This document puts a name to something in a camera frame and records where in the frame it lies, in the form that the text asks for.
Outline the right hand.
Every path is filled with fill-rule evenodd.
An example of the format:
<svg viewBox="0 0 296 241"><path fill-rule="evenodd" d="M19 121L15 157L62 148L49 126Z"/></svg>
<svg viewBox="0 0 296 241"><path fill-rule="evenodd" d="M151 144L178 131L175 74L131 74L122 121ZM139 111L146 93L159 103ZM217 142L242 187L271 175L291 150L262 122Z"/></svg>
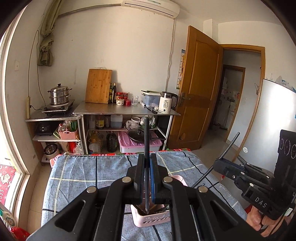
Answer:
<svg viewBox="0 0 296 241"><path fill-rule="evenodd" d="M293 218L293 214L290 216L284 216L283 218L278 218L277 220L272 220L269 217L261 214L259 210L252 206L250 212L247 214L246 222L257 232L261 234L262 237L273 237L278 232L279 229L287 227Z"/></svg>

